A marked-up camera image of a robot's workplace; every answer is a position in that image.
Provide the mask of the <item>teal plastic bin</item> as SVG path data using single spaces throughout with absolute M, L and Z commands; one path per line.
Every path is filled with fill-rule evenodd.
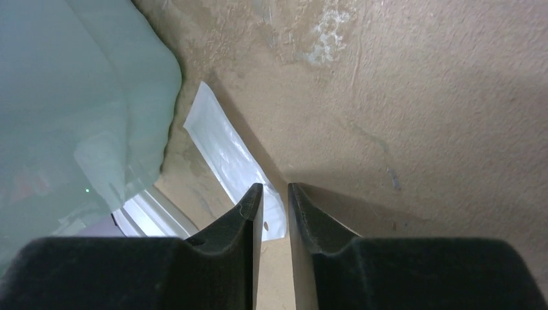
M 182 86 L 131 1 L 1 2 L 1 269 L 159 177 Z

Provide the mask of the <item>white plastic bin lid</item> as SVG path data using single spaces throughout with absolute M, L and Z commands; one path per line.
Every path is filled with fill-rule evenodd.
M 128 237 L 187 239 L 198 232 L 197 226 L 154 186 L 127 200 L 112 217 Z

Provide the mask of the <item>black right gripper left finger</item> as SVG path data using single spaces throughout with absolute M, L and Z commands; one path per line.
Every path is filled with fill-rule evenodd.
M 179 237 L 47 237 L 1 279 L 2 309 L 254 309 L 263 186 Z

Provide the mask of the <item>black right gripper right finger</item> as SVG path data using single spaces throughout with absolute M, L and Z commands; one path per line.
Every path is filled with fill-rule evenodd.
M 518 252 L 484 238 L 362 238 L 288 185 L 297 309 L 546 309 Z

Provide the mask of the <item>white plastic pouch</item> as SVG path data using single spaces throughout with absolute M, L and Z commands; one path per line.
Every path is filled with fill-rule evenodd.
M 285 238 L 285 206 L 277 189 L 229 121 L 214 92 L 201 82 L 184 123 L 193 143 L 233 203 L 254 183 L 263 184 L 262 240 Z

